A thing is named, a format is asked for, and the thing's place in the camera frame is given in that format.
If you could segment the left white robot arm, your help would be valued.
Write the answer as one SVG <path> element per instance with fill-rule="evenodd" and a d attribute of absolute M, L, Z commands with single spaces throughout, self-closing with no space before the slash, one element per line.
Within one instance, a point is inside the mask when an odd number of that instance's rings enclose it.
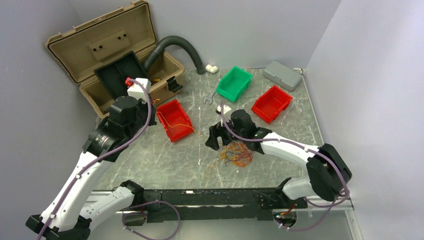
<path fill-rule="evenodd" d="M 119 155 L 146 128 L 155 125 L 155 107 L 150 98 L 118 97 L 109 116 L 89 134 L 77 164 L 52 203 L 31 215 L 25 225 L 37 239 L 86 240 L 90 233 L 115 212 L 139 209 L 145 203 L 144 188 L 127 180 L 95 203 L 86 205 L 97 182 Z"/>

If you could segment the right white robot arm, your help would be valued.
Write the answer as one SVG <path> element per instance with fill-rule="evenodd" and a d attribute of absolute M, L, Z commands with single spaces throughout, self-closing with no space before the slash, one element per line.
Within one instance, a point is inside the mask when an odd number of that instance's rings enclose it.
<path fill-rule="evenodd" d="M 218 138 L 224 146 L 239 141 L 252 152 L 272 155 L 306 170 L 305 176 L 287 178 L 277 187 L 275 200 L 280 207 L 287 208 L 295 200 L 310 196 L 318 196 L 333 204 L 337 204 L 338 198 L 349 197 L 347 184 L 352 172 L 333 145 L 308 145 L 290 140 L 256 126 L 243 109 L 232 111 L 224 105 L 217 107 L 215 112 L 220 121 L 209 127 L 207 147 L 217 151 L 220 148 Z"/>

